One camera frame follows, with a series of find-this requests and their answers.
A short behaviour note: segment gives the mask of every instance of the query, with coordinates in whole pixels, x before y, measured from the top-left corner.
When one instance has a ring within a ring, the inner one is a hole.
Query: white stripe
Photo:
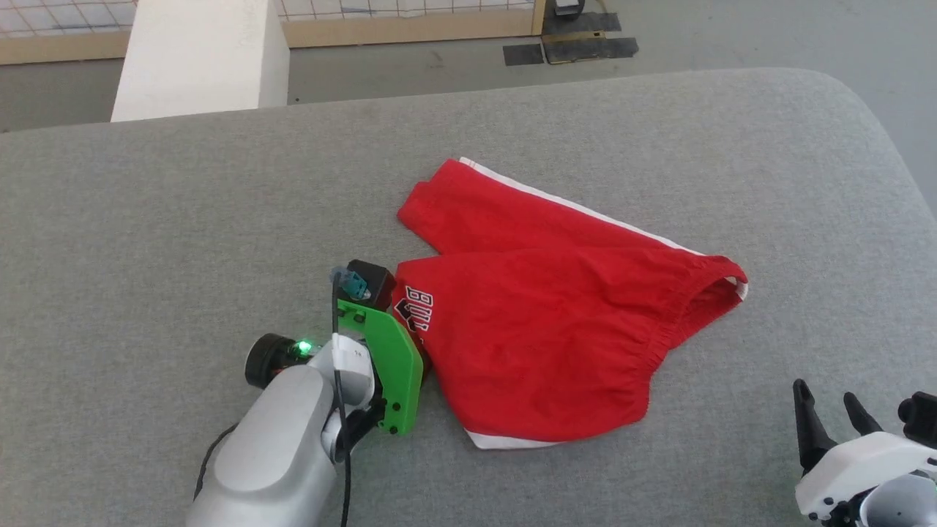
[[[562,443],[548,443],[546,441],[533,441],[531,439],[518,439],[516,437],[504,437],[499,435],[485,435],[466,430],[468,438],[475,446],[482,450],[516,450],[519,448],[544,448]]]
[[[524,185],[523,183],[519,181],[515,181],[506,175],[501,175],[479,163],[476,163],[475,161],[469,158],[460,158],[459,162],[471,167],[472,169],[475,170],[475,172],[480,173],[481,175],[485,177],[494,179],[495,181],[499,182],[502,185],[506,185],[511,188],[516,188],[517,190],[520,190],[521,192],[526,192],[527,194],[537,196],[538,198],[543,198],[547,200],[548,202],[561,204],[565,207],[571,208],[574,211],[581,212],[587,216],[591,216],[595,219],[600,219],[601,221],[604,221],[606,223],[611,223],[612,225],[616,225],[618,227],[621,227],[622,229],[627,229],[633,233],[641,234],[642,236],[646,236],[652,240],[657,240],[663,243],[664,245],[666,245],[667,247],[679,248],[689,253],[696,254],[698,256],[703,256],[702,252],[697,252],[691,248],[685,248],[679,245],[677,242],[668,240],[667,238],[664,238],[663,236],[657,236],[656,234],[652,234],[647,231],[638,229],[637,227],[629,223],[625,223],[624,221],[618,221],[617,219],[609,218],[605,214],[598,213],[590,208],[584,207],[583,205],[579,203],[573,203],[569,200],[564,200],[563,198],[560,198],[559,196],[554,196],[553,194],[547,194],[546,192],[538,188]],[[729,281],[733,282],[736,285],[736,294],[738,294],[739,298],[741,298],[742,300],[745,300],[745,296],[749,293],[749,284],[747,282],[737,283],[737,281],[733,277],[726,277],[726,279],[729,279]]]

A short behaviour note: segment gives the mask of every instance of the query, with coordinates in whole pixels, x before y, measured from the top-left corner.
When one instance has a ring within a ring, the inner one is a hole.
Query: black cable
[[[332,278],[332,334],[338,333],[338,275]],[[351,443],[349,442],[349,428],[345,416],[345,400],[342,397],[342,375],[338,369],[335,370],[335,393],[338,399],[338,421],[341,423],[342,445],[345,447],[345,499],[342,501],[342,522],[341,527],[346,527],[349,523],[349,505],[351,503]]]
[[[215,452],[215,448],[221,443],[221,440],[228,437],[228,434],[232,433],[234,429],[240,423],[234,423],[231,427],[223,432],[217,437],[209,446],[208,451],[205,452],[205,459],[201,461],[201,468],[199,469],[199,479],[195,481],[195,495],[192,496],[192,501],[194,502],[196,498],[199,497],[199,492],[201,492],[201,487],[204,484],[205,473],[208,472],[208,461],[212,458],[212,452]]]

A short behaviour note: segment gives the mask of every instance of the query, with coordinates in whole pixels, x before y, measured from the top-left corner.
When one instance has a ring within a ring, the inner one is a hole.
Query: green led light
[[[297,358],[307,359],[312,356],[312,342],[300,340],[293,344],[292,354]]]

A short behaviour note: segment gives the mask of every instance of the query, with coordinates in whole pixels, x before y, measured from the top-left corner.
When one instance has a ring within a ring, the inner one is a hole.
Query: red shorts
[[[748,279],[576,203],[447,160],[400,220],[439,251],[397,268],[421,340],[481,448],[584,439],[638,421],[667,352],[734,308]]]

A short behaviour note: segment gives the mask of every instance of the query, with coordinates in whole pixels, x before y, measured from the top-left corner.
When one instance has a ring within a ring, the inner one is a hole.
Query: blue connector
[[[349,271],[345,267],[336,267],[329,273],[329,280],[334,282],[336,275],[338,276],[338,286],[352,300],[367,300],[371,297],[371,292],[367,290],[367,282],[358,273]]]

